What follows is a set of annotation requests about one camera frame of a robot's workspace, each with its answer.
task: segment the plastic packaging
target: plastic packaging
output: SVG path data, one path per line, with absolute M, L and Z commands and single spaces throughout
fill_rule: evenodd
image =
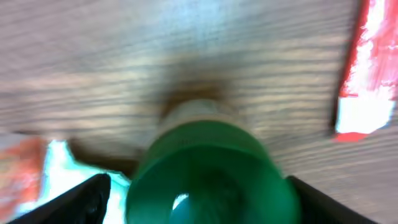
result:
M 0 137 L 0 223 L 24 212 L 25 204 L 36 203 L 42 188 L 45 141 L 39 137 Z
M 398 1 L 363 0 L 339 94 L 338 141 L 358 141 L 385 126 L 398 84 Z
M 104 224 L 123 224 L 130 180 L 122 173 L 78 162 L 66 140 L 0 136 L 0 223 L 46 204 L 96 174 L 111 177 Z

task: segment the wood grain surface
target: wood grain surface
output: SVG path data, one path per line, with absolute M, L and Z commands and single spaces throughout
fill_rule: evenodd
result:
M 358 0 L 0 1 L 0 127 L 132 169 L 184 100 L 235 106 L 286 174 L 398 223 L 398 125 L 331 140 Z

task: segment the green plastic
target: green plastic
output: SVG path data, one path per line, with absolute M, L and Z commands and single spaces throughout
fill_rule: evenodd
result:
M 177 196 L 188 195 L 174 210 Z M 262 144 L 219 121 L 183 124 L 153 143 L 132 179 L 128 224 L 298 223 L 299 203 Z

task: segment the red wrapper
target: red wrapper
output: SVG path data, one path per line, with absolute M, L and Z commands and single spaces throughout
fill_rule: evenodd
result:
M 338 141 L 358 141 L 391 118 L 398 84 L 398 1 L 364 0 L 338 102 Z

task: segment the red and white package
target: red and white package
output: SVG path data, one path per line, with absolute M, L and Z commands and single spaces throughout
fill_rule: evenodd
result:
M 359 141 L 385 126 L 398 84 L 398 1 L 363 0 L 338 98 L 337 141 Z
M 45 149 L 39 137 L 0 136 L 0 223 L 21 215 L 39 199 Z

